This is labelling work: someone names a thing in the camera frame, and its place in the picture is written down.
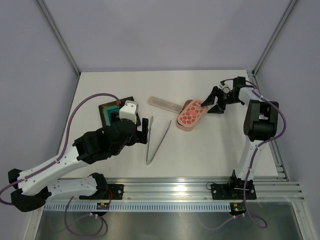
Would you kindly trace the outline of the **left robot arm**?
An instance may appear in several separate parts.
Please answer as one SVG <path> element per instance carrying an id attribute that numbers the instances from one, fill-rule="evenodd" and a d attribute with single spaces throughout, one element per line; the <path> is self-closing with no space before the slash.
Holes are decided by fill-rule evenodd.
<path id="1" fill-rule="evenodd" d="M 14 191 L 11 204 L 21 212 L 30 212 L 54 200 L 103 200 L 109 186 L 102 173 L 79 179 L 63 179 L 66 174 L 120 154 L 125 146 L 148 142 L 149 120 L 142 119 L 142 130 L 129 119 L 86 132 L 68 147 L 62 157 L 53 157 L 29 170 L 12 169 L 8 180 Z"/>

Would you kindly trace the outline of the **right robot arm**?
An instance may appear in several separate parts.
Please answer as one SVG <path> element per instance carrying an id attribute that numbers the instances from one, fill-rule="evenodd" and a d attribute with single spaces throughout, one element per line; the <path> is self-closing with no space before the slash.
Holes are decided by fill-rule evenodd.
<path id="1" fill-rule="evenodd" d="M 243 123 L 245 145 L 237 167 L 227 183 L 210 185 L 213 200 L 255 200 L 255 169 L 265 144 L 276 136 L 279 104 L 264 99 L 256 87 L 245 77 L 232 79 L 232 87 L 222 80 L 214 86 L 203 107 L 211 106 L 210 114 L 223 114 L 227 105 L 242 104 L 247 107 Z"/>

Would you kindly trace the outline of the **metal tongs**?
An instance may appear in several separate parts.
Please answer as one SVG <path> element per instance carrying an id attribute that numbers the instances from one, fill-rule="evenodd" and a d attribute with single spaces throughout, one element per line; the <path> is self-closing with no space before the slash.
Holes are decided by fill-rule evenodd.
<path id="1" fill-rule="evenodd" d="M 154 117 L 151 116 L 149 120 L 147 145 L 146 145 L 146 157 L 145 164 L 150 166 L 154 161 L 156 154 L 158 153 L 161 145 L 163 144 L 170 128 L 172 120 L 169 120 L 166 124 L 156 123 L 154 126 Z"/>

